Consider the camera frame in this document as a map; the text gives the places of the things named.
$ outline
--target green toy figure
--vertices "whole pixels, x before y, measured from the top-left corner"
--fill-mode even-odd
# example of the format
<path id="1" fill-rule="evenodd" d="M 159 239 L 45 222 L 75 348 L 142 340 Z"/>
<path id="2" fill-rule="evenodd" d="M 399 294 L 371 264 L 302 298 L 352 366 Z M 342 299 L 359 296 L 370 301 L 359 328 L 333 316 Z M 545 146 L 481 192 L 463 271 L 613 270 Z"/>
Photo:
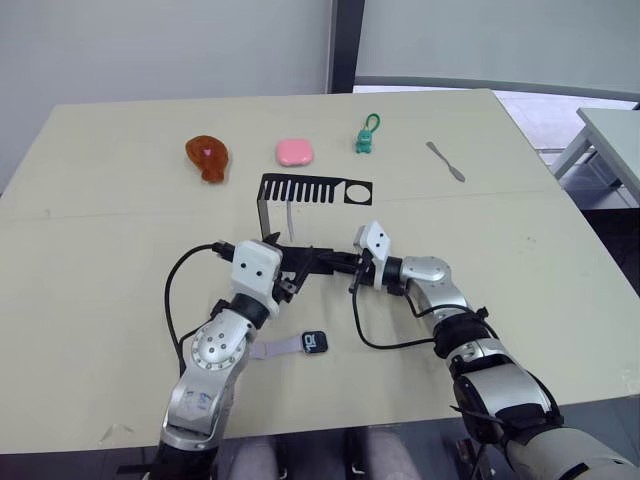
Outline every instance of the green toy figure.
<path id="1" fill-rule="evenodd" d="M 371 128 L 369 122 L 371 119 L 376 119 L 375 127 Z M 372 113 L 367 117 L 367 121 L 364 123 L 364 128 L 358 133 L 358 139 L 356 140 L 356 153 L 371 153 L 373 147 L 373 132 L 375 132 L 380 126 L 380 116 L 377 113 Z"/>

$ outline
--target table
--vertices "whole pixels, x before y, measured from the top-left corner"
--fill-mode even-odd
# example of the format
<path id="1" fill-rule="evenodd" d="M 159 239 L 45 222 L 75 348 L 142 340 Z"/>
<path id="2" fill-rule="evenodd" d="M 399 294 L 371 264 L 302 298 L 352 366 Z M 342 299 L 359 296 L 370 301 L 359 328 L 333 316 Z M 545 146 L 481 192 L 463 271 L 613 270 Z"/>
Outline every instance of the table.
<path id="1" fill-rule="evenodd" d="M 382 117 L 374 152 L 357 156 L 352 142 L 372 111 Z M 183 158 L 184 142 L 201 133 L 231 151 L 224 185 L 202 184 Z M 297 206 L 296 243 L 351 250 L 356 228 L 377 219 L 392 254 L 449 262 L 559 402 L 638 392 L 640 300 L 491 92 L 68 105 L 53 110 L 0 200 L 0 452 L 157 443 L 177 381 L 162 307 L 168 270 L 195 244 L 259 235 L 258 181 L 285 171 L 273 158 L 285 137 L 307 137 L 315 150 L 294 172 L 374 183 L 371 207 Z M 274 229 L 284 225 L 278 208 Z M 178 331 L 228 297 L 229 273 L 205 253 L 183 266 Z M 322 329 L 329 351 L 251 361 L 227 436 L 456 415 L 430 347 L 360 343 L 349 281 L 309 278 L 263 327 L 261 340 Z M 360 309 L 375 341 L 427 333 L 401 299 L 363 289 Z"/>
<path id="2" fill-rule="evenodd" d="M 640 111 L 579 108 L 585 127 L 551 166 L 562 177 L 593 145 L 604 162 L 640 203 Z"/>

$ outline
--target beige table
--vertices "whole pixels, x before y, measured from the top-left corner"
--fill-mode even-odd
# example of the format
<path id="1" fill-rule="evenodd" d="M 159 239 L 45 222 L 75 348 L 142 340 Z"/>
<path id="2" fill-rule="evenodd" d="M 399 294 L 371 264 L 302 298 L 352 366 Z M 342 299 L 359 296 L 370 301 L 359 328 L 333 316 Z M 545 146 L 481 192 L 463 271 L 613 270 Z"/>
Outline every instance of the beige table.
<path id="1" fill-rule="evenodd" d="M 375 152 L 356 156 L 352 137 L 371 111 L 383 119 Z M 199 183 L 184 161 L 184 141 L 199 133 L 231 149 L 226 185 Z M 451 264 L 561 403 L 639 391 L 638 297 L 488 91 L 63 106 L 0 201 L 0 452 L 157 442 L 177 379 L 166 274 L 194 244 L 258 235 L 258 179 L 280 170 L 275 141 L 296 136 L 317 157 L 300 173 L 374 182 L 372 207 L 300 206 L 300 243 L 349 250 L 356 227 L 378 219 L 395 255 Z M 185 264 L 173 296 L 179 331 L 228 296 L 229 271 L 207 254 Z M 360 343 L 348 283 L 310 278 L 261 330 L 269 340 L 323 329 L 330 350 L 250 362 L 228 436 L 454 415 L 451 380 L 429 347 Z M 426 334 L 396 298 L 364 290 L 360 305 L 375 340 Z M 131 431 L 117 426 L 100 442 L 114 424 Z"/>

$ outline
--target pink soap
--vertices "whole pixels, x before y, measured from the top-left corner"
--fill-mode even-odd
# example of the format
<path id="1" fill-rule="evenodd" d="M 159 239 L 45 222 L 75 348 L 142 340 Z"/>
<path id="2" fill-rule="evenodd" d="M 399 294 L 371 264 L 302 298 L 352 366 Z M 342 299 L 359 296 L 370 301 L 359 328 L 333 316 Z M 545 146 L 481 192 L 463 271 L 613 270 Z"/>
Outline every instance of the pink soap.
<path id="1" fill-rule="evenodd" d="M 280 165 L 306 165 L 313 160 L 311 143 L 304 138 L 281 140 L 276 146 L 276 160 Z"/>

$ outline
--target person's leg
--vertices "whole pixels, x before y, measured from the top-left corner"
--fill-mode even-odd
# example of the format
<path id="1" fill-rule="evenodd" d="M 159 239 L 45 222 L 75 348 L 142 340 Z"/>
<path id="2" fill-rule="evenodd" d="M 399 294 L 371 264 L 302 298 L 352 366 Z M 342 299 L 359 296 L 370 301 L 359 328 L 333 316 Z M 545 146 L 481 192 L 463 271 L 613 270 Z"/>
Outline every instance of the person's leg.
<path id="1" fill-rule="evenodd" d="M 366 429 L 364 468 L 367 480 L 420 480 L 409 452 L 393 432 Z"/>
<path id="2" fill-rule="evenodd" d="M 233 459 L 229 480 L 278 480 L 275 440 L 270 437 L 247 438 Z"/>

